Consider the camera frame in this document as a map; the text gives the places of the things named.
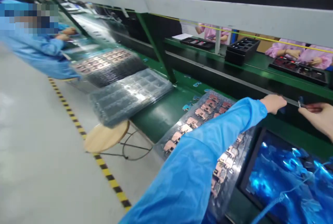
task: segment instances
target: white shelf rail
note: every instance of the white shelf rail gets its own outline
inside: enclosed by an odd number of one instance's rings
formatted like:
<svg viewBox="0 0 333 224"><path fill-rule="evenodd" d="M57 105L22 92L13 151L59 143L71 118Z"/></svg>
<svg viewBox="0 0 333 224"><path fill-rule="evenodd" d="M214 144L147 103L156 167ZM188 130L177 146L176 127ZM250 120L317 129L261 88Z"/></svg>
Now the white shelf rail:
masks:
<svg viewBox="0 0 333 224"><path fill-rule="evenodd" d="M78 0L333 47L333 11L203 0Z"/></svg>

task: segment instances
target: floor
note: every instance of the floor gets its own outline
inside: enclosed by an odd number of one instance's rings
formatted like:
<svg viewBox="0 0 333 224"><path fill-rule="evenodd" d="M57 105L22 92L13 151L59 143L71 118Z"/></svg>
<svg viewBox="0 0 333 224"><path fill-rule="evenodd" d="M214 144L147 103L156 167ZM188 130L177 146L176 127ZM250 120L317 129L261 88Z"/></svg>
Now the floor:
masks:
<svg viewBox="0 0 333 224"><path fill-rule="evenodd" d="M124 208L59 102L47 77L0 47L0 223L117 223ZM98 124L87 96L56 81L86 132ZM149 147L139 133L131 144ZM107 152L119 153L121 146ZM126 150L130 157L142 154ZM132 204L162 164L102 155Z"/></svg>

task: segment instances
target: yellow and black floor tape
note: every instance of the yellow and black floor tape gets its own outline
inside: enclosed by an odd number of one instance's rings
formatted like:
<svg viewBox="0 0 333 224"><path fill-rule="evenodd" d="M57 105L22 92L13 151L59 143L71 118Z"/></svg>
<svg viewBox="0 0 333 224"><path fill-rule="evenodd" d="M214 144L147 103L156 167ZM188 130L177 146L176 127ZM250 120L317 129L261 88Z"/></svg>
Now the yellow and black floor tape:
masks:
<svg viewBox="0 0 333 224"><path fill-rule="evenodd" d="M68 102L66 101L66 99L64 98L62 93L60 92L60 90L59 90L58 86L56 85L54 79L49 77L49 82L51 83L51 86L53 87L53 89L54 89L55 93L57 94L59 100L61 101L62 105L66 109L66 112L69 115L70 119L72 120L72 122L76 126L76 128L77 128L78 132L80 133L82 139L85 140L86 137L87 137L87 133L85 132L84 128L82 127L81 123L79 122L79 120L75 116L72 109L70 108ZM132 205L131 205L130 201L128 200L128 198L126 197L124 191L119 186L119 184L116 181L116 179L114 178L114 176L111 174L111 171L109 170L109 168L106 165L103 158L99 154L92 154L92 155L94 156L97 164L101 168L105 178L108 180L110 187L115 191L118 200L120 201L122 206L125 208L125 211L127 212L128 210L130 210Z"/></svg>

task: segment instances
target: blue screen display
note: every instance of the blue screen display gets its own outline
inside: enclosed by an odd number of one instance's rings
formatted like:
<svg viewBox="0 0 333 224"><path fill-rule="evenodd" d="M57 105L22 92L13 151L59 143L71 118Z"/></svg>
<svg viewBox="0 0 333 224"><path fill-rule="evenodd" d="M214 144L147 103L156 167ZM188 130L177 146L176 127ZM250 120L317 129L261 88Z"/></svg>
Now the blue screen display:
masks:
<svg viewBox="0 0 333 224"><path fill-rule="evenodd" d="M303 149L266 132L246 190L265 207L309 177L271 209L281 223L332 224L333 174Z"/></svg>

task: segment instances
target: clear plastic tray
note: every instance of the clear plastic tray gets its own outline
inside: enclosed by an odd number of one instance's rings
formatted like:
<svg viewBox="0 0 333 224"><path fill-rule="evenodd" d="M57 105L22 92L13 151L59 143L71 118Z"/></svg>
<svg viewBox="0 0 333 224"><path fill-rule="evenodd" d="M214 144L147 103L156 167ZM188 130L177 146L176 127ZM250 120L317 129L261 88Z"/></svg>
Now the clear plastic tray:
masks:
<svg viewBox="0 0 333 224"><path fill-rule="evenodd" d="M74 62L71 66L99 88L147 68L135 53L123 48L92 53L89 58Z"/></svg>
<svg viewBox="0 0 333 224"><path fill-rule="evenodd" d="M166 160L183 134L225 113L234 103L215 91L207 92L161 138L154 146L155 151ZM223 218L226 212L239 172L249 150L253 133L254 128L251 128L240 134L235 143L217 160L216 169L213 171L208 210L218 221Z"/></svg>
<svg viewBox="0 0 333 224"><path fill-rule="evenodd" d="M173 89L167 79L145 69L89 94L95 114L107 127L129 119Z"/></svg>

